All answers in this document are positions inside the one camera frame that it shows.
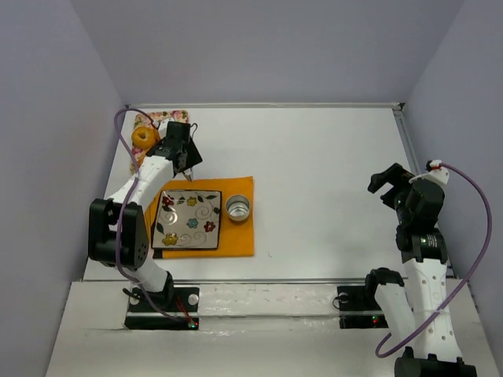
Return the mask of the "metal tongs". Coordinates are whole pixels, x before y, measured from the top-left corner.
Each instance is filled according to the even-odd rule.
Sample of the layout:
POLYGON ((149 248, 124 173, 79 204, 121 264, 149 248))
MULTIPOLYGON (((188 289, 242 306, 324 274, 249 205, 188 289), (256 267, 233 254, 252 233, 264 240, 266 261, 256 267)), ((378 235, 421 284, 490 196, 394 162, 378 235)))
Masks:
MULTIPOLYGON (((194 135, 195 135, 195 133, 196 133, 196 131, 197 131, 198 127, 199 127, 199 126, 198 126, 198 124, 197 124, 197 123, 192 123, 192 124, 190 125, 190 127, 189 127, 189 128, 191 129, 191 134, 190 134, 191 139, 193 139, 193 138, 194 138, 194 135)), ((192 168, 192 167, 190 167, 188 170, 185 170, 182 174, 183 174, 184 178, 185 178, 187 181, 193 181, 193 168, 192 168)))

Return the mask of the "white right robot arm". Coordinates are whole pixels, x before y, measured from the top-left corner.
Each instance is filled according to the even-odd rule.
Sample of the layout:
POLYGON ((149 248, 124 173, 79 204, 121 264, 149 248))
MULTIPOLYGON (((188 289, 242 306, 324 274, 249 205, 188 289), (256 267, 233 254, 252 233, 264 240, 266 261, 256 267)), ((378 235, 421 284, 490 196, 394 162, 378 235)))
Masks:
POLYGON ((395 242, 403 273, 372 269, 365 278, 365 296, 381 308, 393 346, 400 352, 396 376, 475 376, 457 344, 446 289, 446 242, 437 227, 449 171, 438 160, 415 175, 395 163, 373 174, 368 190, 391 188, 380 198, 398 218, 395 242))

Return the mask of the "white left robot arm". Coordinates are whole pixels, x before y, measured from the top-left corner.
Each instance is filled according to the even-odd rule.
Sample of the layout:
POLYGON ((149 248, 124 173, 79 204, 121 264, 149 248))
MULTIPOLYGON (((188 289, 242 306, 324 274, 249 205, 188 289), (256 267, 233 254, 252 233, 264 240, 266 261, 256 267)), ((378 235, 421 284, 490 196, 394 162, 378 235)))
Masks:
POLYGON ((117 269, 151 293, 169 291, 172 277, 149 253, 145 212, 166 183, 202 162, 191 136, 193 127, 164 122, 163 137, 146 152, 123 187, 90 205, 88 258, 117 269))

